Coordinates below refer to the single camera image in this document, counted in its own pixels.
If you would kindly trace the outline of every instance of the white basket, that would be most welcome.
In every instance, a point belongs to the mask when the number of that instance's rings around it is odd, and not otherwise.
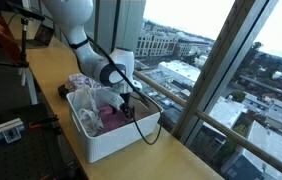
[[[74,131],[79,139],[81,150],[89,163],[93,163],[141,139],[141,135],[134,123],[122,126],[100,136],[90,137],[84,130],[84,122],[79,120],[76,113],[77,111],[72,105],[73,96],[74,93],[67,94],[70,108],[69,115]],[[140,101],[133,98],[130,98],[129,104],[135,107],[135,119],[137,120],[142,134],[146,136],[152,133],[160,117],[156,106],[149,102],[149,108],[147,108]]]

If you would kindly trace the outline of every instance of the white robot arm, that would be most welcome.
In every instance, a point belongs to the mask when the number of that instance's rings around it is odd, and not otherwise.
[[[124,103],[122,94],[129,94],[132,88],[123,80],[113,64],[103,56],[95,53],[87,39],[84,25],[90,19],[93,11],[92,0],[41,0],[53,19],[66,36],[73,49],[78,66],[82,74],[94,79],[109,88],[97,92],[98,98],[114,108],[121,108]],[[110,55],[116,67],[133,83],[141,88],[139,82],[133,80],[134,55],[133,52],[123,48],[116,48]]]

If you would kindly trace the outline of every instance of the wooden desk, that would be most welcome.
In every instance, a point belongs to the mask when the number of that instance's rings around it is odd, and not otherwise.
[[[15,21],[11,29],[18,37],[21,25]],[[35,28],[37,25],[30,23],[29,31],[35,32]],[[57,87],[64,84],[69,75],[79,72],[74,54],[55,38],[49,48],[29,49],[27,54],[34,77],[58,115],[62,130],[89,179],[222,179],[165,130],[153,146],[139,140],[93,164],[87,163],[70,124],[67,101],[57,93]],[[156,134],[157,130],[147,138],[152,140]]]

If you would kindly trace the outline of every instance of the black metal stand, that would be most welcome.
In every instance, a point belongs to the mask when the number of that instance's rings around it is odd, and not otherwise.
[[[27,62],[27,54],[26,54],[26,40],[27,40],[27,26],[29,24],[29,20],[26,17],[21,18],[22,24],[22,44],[21,44],[21,63],[13,63],[13,62],[0,62],[0,66],[10,66],[16,68],[27,68],[29,67],[29,63]]]

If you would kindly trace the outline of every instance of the purple fabric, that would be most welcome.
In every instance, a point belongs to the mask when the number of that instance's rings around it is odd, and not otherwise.
[[[96,136],[100,136],[126,124],[125,115],[122,111],[118,110],[115,114],[112,114],[112,108],[109,105],[99,107],[98,109],[99,117],[101,117],[103,123],[103,129]]]

